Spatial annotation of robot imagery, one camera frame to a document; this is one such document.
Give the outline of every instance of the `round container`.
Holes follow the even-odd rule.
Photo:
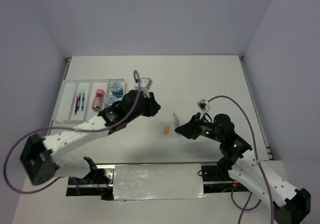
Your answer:
[[[115,103],[117,101],[117,98],[113,95],[107,96],[105,97],[105,107],[111,107],[113,105],[113,103]]]
[[[116,98],[121,98],[123,96],[124,90],[122,89],[122,85],[119,82],[114,82],[110,84],[111,93]]]
[[[95,93],[95,98],[92,102],[92,110],[99,112],[103,104],[102,99],[105,95],[105,91],[103,89],[97,89]]]

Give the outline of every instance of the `pink cap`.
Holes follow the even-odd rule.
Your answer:
[[[105,91],[104,91],[103,89],[97,89],[95,93],[96,93],[96,94],[102,94],[102,96],[105,95],[105,94],[104,94]]]

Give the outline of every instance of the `small orange object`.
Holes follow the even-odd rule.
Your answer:
[[[164,127],[163,133],[164,133],[164,134],[168,134],[169,129],[170,129],[170,126],[169,126],[169,125],[166,125],[166,126]]]

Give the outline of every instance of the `white table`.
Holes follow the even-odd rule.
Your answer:
[[[75,56],[66,79],[124,78],[128,91],[134,86],[134,69],[141,77],[153,80],[151,91],[161,105],[159,113],[152,118],[139,117],[120,132],[90,142],[70,152],[68,157],[78,158],[85,154],[96,163],[108,164],[218,161],[222,154],[217,142],[204,137],[197,140],[177,138],[173,112],[183,124],[200,111],[197,102],[201,99],[227,95],[247,113],[259,156],[263,160],[269,159],[238,56]],[[211,106],[212,118],[219,113],[228,114],[235,124],[235,131],[253,144],[249,126],[233,103],[218,99]],[[163,134],[165,125],[171,127],[168,135]]]
[[[139,117],[127,128],[105,139],[95,140],[69,154],[70,157],[91,157],[96,163],[174,163],[214,162],[222,156],[219,144],[199,137],[196,141],[177,138],[173,132],[172,114],[181,123],[199,111],[197,102],[216,95],[234,98],[247,113],[257,140],[261,158],[268,155],[242,67],[237,56],[97,56],[73,57],[66,79],[100,79],[122,77],[129,90],[133,84],[132,70],[153,80],[152,92],[161,105],[153,118]],[[242,113],[228,100],[211,104],[213,117],[228,114],[236,132],[252,144],[248,125]],[[163,135],[166,124],[171,125]],[[268,161],[286,178],[280,161]],[[33,195],[21,195],[14,224],[236,224],[240,211],[233,205],[230,193],[210,194],[201,199],[158,201],[100,201],[98,197],[65,197],[67,179],[59,180],[49,189]],[[25,190],[35,189],[27,179]],[[248,193],[236,193],[244,204]],[[256,203],[253,198],[250,206]],[[261,206],[245,214],[242,223],[268,224],[270,212]]]

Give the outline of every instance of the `red pen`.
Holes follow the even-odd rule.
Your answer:
[[[78,107],[78,103],[79,103],[79,96],[76,97],[76,102],[75,102],[75,110],[74,110],[74,114],[77,115],[77,107]]]

